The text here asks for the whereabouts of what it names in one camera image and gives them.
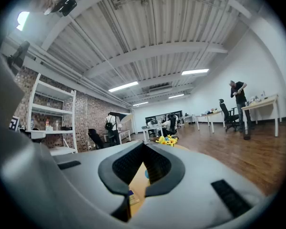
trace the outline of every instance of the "white shelf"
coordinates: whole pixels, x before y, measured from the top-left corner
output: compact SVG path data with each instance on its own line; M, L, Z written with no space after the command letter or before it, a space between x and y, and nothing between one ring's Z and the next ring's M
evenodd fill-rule
M50 149L50 153L52 156L56 155L66 155L74 153L76 150L70 147L55 147Z
M46 84L42 81L38 81L36 87L36 94L40 94L49 98L58 99L61 101L67 100L73 97L73 94L63 91L59 88Z
M37 112L46 115L71 115L72 111L66 111L62 109L54 109L38 104L32 104L32 112Z
M42 132L45 134L69 134L69 133L73 133L73 131L45 131L45 130L41 130L41 131L28 131L28 132Z

